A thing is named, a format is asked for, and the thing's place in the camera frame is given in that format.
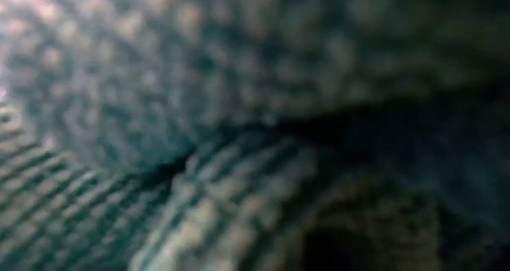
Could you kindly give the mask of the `blue microfiber towel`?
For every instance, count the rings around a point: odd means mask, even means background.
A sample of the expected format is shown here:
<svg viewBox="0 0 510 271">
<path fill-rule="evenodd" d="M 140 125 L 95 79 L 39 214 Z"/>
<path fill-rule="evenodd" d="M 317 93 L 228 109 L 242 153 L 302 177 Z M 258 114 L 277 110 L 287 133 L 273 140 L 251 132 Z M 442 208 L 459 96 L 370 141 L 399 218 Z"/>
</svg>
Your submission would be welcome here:
<svg viewBox="0 0 510 271">
<path fill-rule="evenodd" d="M 510 0 L 0 0 L 0 271 L 510 271 Z"/>
</svg>

